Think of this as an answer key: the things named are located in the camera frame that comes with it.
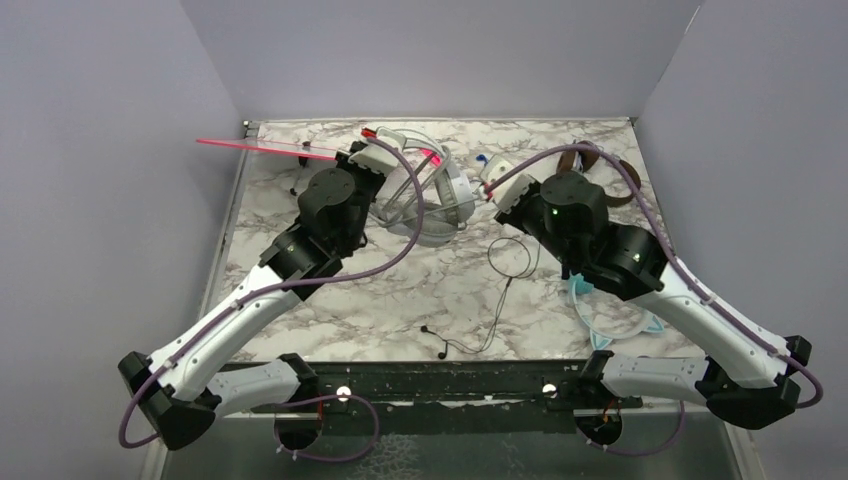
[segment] marble surface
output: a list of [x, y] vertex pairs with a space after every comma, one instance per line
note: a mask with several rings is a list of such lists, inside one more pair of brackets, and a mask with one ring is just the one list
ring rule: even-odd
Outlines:
[[[572, 140], [592, 140], [608, 152], [629, 161], [643, 181], [643, 191], [656, 211], [656, 199], [645, 171], [633, 129], [627, 119], [579, 121], [342, 121], [265, 123], [259, 138], [284, 142], [311, 140], [314, 145], [346, 148], [363, 126], [406, 127], [426, 132], [446, 144], [470, 176], [481, 164], [480, 153], [502, 155], [513, 163]], [[587, 177], [614, 195], [627, 190], [608, 165], [599, 163]], [[537, 178], [554, 172], [556, 158], [533, 168]], [[319, 168], [331, 164], [310, 161], [299, 186]], [[297, 161], [266, 153], [250, 154], [250, 169], [218, 295], [223, 298], [241, 281], [270, 241], [297, 215], [296, 199], [289, 194]], [[422, 325], [445, 338], [478, 348], [494, 319], [494, 309], [506, 280], [486, 260], [489, 244], [501, 236], [520, 238], [535, 257], [537, 243], [511, 227], [494, 221], [495, 208], [477, 206], [468, 228], [439, 249], [416, 247], [393, 269], [375, 277], [319, 289], [305, 304], [268, 325], [236, 355], [238, 361], [269, 361], [282, 353], [297, 352], [310, 361], [435, 360], [443, 342], [420, 331]], [[631, 202], [610, 209], [621, 223], [647, 222]], [[387, 233], [369, 219], [370, 243], [346, 259], [343, 272], [373, 268], [398, 252], [407, 239]], [[519, 273], [527, 255], [514, 243], [501, 242], [494, 263]], [[463, 354], [451, 348], [449, 360], [583, 358], [591, 353], [588, 330], [567, 302], [566, 284], [559, 264], [542, 250], [538, 268], [528, 279], [509, 289], [495, 339], [489, 349]], [[582, 297], [606, 331], [625, 331], [638, 321], [639, 312], [611, 295], [594, 292]], [[641, 334], [616, 341], [611, 350], [631, 355], [689, 356], [702, 351], [672, 328], [662, 334]]]

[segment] purple cable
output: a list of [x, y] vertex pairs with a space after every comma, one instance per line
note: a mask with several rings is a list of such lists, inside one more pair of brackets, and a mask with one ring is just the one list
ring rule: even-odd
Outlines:
[[[530, 165], [538, 162], [543, 158], [547, 158], [555, 153], [570, 151], [597, 153], [618, 171], [622, 178], [624, 178], [624, 181], [627, 182], [627, 186], [630, 187], [630, 191], [633, 192], [633, 196], [636, 199], [636, 202], [639, 204], [639, 208], [642, 209], [642, 213], [645, 214], [645, 218], [651, 225], [651, 230], [654, 231], [654, 235], [656, 235], [657, 240], [659, 240], [660, 246], [662, 247], [666, 258], [668, 258], [668, 263], [672, 266], [672, 268], [674, 268], [675, 272], [677, 272], [677, 274], [680, 276], [686, 286], [689, 287], [690, 290], [695, 292], [696, 295], [698, 295], [702, 302], [709, 302], [711, 300], [710, 295], [708, 295], [707, 292], [704, 291], [700, 285], [698, 285], [698, 282], [695, 281], [695, 279], [692, 278], [689, 273], [687, 273], [686, 270], [677, 261], [677, 257], [674, 255], [674, 251], [672, 250], [671, 245], [668, 243], [668, 240], [665, 239], [662, 234], [662, 231], [660, 230], [660, 226], [657, 222], [656, 217], [651, 214], [651, 209], [648, 207], [648, 203], [645, 201], [645, 197], [642, 195], [642, 192], [639, 190], [639, 187], [637, 187], [636, 184], [633, 183], [633, 179], [630, 178], [630, 175], [627, 174], [627, 170], [625, 170], [624, 167], [621, 166], [621, 162], [619, 162], [618, 158], [616, 158], [614, 155], [610, 155], [609, 153], [604, 152], [603, 150], [600, 150], [596, 147], [581, 143], [574, 143], [571, 145], [560, 145], [558, 147], [549, 148], [523, 161], [521, 164], [504, 174], [502, 177], [492, 182], [489, 186], [485, 187], [483, 191], [485, 193], [490, 193], [492, 190], [503, 184], [505, 181], [518, 174], [518, 172], [524, 170], [525, 168], [529, 167]], [[795, 360], [794, 358], [778, 353], [777, 349], [774, 346], [757, 336], [756, 333], [752, 332], [751, 329], [746, 327], [742, 322], [739, 321], [738, 318], [736, 318], [735, 315], [733, 315], [730, 311], [721, 306], [718, 302], [711, 302], [710, 306], [722, 318], [727, 320], [728, 323], [733, 325], [733, 327], [736, 328], [739, 332], [741, 332], [752, 342], [754, 342], [766, 352], [768, 352], [769, 355], [775, 356], [783, 360], [784, 362], [786, 362], [787, 365], [800, 372], [801, 375], [803, 375], [807, 378], [807, 380], [810, 381], [810, 383], [813, 385], [813, 388], [815, 389], [815, 393], [809, 400], [798, 402], [797, 408], [812, 407], [813, 405], [821, 401], [822, 397], [824, 396], [824, 387], [822, 387], [822, 384], [819, 379], [816, 378], [815, 375], [813, 375], [813, 372], [807, 369], [807, 367], [801, 365], [801, 363]]]
[[663, 451], [673, 447], [680, 440], [680, 433], [683, 432], [683, 427], [685, 427], [685, 426], [686, 426], [686, 407], [683, 406], [683, 402], [680, 402], [680, 414], [677, 417], [677, 428], [674, 429], [674, 433], [672, 433], [671, 436], [668, 437], [668, 440], [663, 442], [662, 445], [654, 447], [650, 450], [644, 450], [644, 451], [641, 451], [641, 452], [630, 452], [630, 451], [627, 451], [627, 450], [617, 450], [615, 448], [610, 448], [610, 447], [604, 448], [603, 445], [599, 445], [599, 444], [589, 440], [589, 437], [587, 437], [586, 434], [583, 433], [583, 431], [580, 430], [579, 428], [577, 429], [577, 431], [580, 433], [580, 435], [583, 436], [583, 438], [586, 439], [586, 444], [591, 446], [591, 447], [597, 448], [598, 450], [603, 450], [604, 453], [611, 453], [613, 455], [618, 455], [620, 457], [635, 458], [635, 457], [648, 457], [648, 456], [663, 452]]
[[309, 460], [315, 460], [315, 461], [324, 462], [324, 463], [347, 463], [347, 462], [352, 462], [354, 460], [359, 460], [360, 458], [367, 455], [368, 452], [370, 452], [374, 448], [374, 446], [377, 445], [377, 440], [380, 439], [380, 416], [377, 414], [377, 409], [374, 408], [374, 405], [371, 402], [369, 402], [368, 400], [365, 400], [364, 398], [362, 398], [358, 395], [352, 395], [352, 394], [351, 395], [324, 395], [323, 397], [310, 398], [310, 399], [307, 399], [307, 400], [301, 400], [299, 402], [278, 403], [277, 406], [283, 407], [283, 408], [294, 408], [294, 407], [302, 407], [304, 405], [311, 405], [313, 403], [319, 403], [319, 402], [323, 402], [323, 401], [326, 401], [326, 400], [336, 400], [336, 399], [341, 399], [341, 398], [350, 398], [352, 400], [356, 400], [357, 402], [365, 405], [368, 408], [368, 411], [371, 412], [371, 417], [374, 419], [374, 434], [371, 435], [371, 439], [368, 440], [368, 443], [365, 445], [364, 448], [362, 448], [362, 450], [360, 450], [356, 453], [353, 453], [351, 455], [346, 455], [344, 457], [324, 457], [324, 456], [321, 456], [321, 455], [312, 455], [311, 453], [302, 453], [301, 450], [289, 450], [288, 448], [283, 446], [282, 442], [280, 442], [280, 437], [279, 437], [279, 434], [277, 432], [277, 428], [274, 427], [274, 440], [276, 440], [277, 445], [279, 445], [279, 450], [277, 451], [277, 453], [279, 453], [280, 451], [283, 451], [283, 452], [286, 452], [286, 453], [292, 455], [292, 457], [295, 458], [295, 459], [297, 459], [298, 457], [301, 457], [301, 458], [306, 458], [306, 459], [309, 459]]
[[[340, 275], [338, 277], [325, 277], [325, 278], [307, 278], [301, 280], [289, 280], [281, 283], [277, 283], [274, 285], [269, 285], [267, 287], [260, 288], [258, 290], [254, 290], [247, 295], [239, 298], [234, 303], [238, 305], [238, 309], [243, 307], [247, 302], [253, 300], [254, 298], [261, 297], [270, 292], [276, 292], [278, 290], [288, 290], [294, 287], [304, 287], [308, 285], [324, 285], [328, 283], [341, 283], [341, 282], [350, 282], [352, 280], [359, 280], [362, 278], [370, 277], [376, 275], [378, 273], [385, 272], [386, 270], [394, 267], [398, 264], [403, 258], [412, 250], [412, 247], [415, 246], [415, 242], [418, 241], [418, 237], [421, 235], [421, 229], [424, 226], [424, 192], [421, 190], [421, 182], [418, 181], [418, 175], [415, 174], [415, 168], [409, 163], [409, 161], [400, 154], [397, 150], [395, 150], [391, 145], [386, 142], [373, 137], [368, 137], [366, 140], [369, 143], [373, 143], [378, 147], [381, 147], [391, 153], [397, 158], [403, 168], [406, 170], [406, 173], [409, 174], [412, 179], [412, 187], [415, 191], [415, 198], [417, 200], [417, 217], [415, 223], [415, 229], [412, 232], [412, 235], [409, 237], [409, 242], [403, 247], [394, 258], [384, 263], [383, 265], [372, 268], [370, 270], [366, 270], [360, 273], [353, 273], [350, 275]], [[173, 355], [168, 358], [168, 362], [171, 364], [176, 364], [180, 358], [182, 358], [194, 345], [197, 344], [203, 337], [206, 336], [211, 330], [218, 326], [225, 318], [227, 318], [231, 313], [237, 311], [238, 309], [233, 308], [232, 306], [225, 308], [221, 313], [219, 313], [215, 318], [209, 321], [206, 325], [203, 326], [200, 330], [198, 330], [197, 334], [194, 335], [191, 339], [186, 341], [183, 346], [177, 350]], [[133, 410], [138, 406], [141, 398], [147, 393], [147, 390], [153, 385], [154, 382], [159, 380], [159, 377], [165, 374], [167, 370], [167, 365], [163, 365], [159, 367], [152, 375], [150, 375], [144, 383], [141, 384], [138, 391], [132, 396], [130, 399], [129, 405], [127, 405], [126, 410], [124, 411], [124, 416], [121, 418], [121, 425], [118, 428], [118, 442], [124, 448], [138, 448], [148, 443], [156, 440], [159, 437], [158, 433], [154, 433], [147, 438], [139, 440], [137, 442], [130, 442], [127, 440], [127, 426], [130, 422], [130, 417], [132, 416]]]

